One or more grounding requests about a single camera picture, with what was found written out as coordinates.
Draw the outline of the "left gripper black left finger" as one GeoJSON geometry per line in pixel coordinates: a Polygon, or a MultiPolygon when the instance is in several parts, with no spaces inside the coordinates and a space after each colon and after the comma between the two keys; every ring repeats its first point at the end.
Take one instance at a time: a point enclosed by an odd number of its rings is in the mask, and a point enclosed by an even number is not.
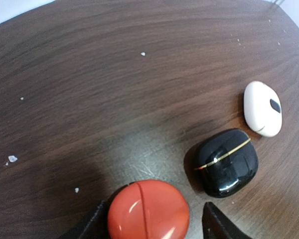
{"type": "Polygon", "coordinates": [[[101,200],[73,228],[61,235],[60,239],[108,239],[107,214],[109,204],[101,200]]]}

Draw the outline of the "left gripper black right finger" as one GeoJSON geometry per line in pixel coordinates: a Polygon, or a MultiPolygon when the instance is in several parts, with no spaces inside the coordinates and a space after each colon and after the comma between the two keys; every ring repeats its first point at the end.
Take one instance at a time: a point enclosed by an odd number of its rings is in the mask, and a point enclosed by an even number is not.
{"type": "Polygon", "coordinates": [[[251,239],[212,202],[204,204],[202,228],[204,239],[251,239]]]}

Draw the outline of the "red round charging case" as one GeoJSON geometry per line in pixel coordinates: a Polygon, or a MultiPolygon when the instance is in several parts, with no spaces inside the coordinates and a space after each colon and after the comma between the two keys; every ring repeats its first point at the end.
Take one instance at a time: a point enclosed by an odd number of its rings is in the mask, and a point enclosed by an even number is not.
{"type": "Polygon", "coordinates": [[[113,199],[108,212],[112,239],[183,239],[189,206],[172,185],[159,180],[135,182],[113,199]]]}

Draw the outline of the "black charging case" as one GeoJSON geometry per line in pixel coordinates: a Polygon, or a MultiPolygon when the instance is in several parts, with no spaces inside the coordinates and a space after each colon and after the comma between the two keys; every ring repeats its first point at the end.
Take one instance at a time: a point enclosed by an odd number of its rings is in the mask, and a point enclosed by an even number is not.
{"type": "Polygon", "coordinates": [[[193,146],[184,158],[190,183],[214,198],[229,197],[256,175],[259,159],[246,132],[219,132],[193,146]]]}

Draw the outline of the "white charging case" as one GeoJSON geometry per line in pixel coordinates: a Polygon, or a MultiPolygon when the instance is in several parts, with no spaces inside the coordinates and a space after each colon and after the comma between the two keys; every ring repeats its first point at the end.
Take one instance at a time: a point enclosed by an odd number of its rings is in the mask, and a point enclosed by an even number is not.
{"type": "Polygon", "coordinates": [[[244,90],[244,117],[249,128],[264,137],[276,136],[282,128],[282,106],[277,93],[260,81],[244,90]]]}

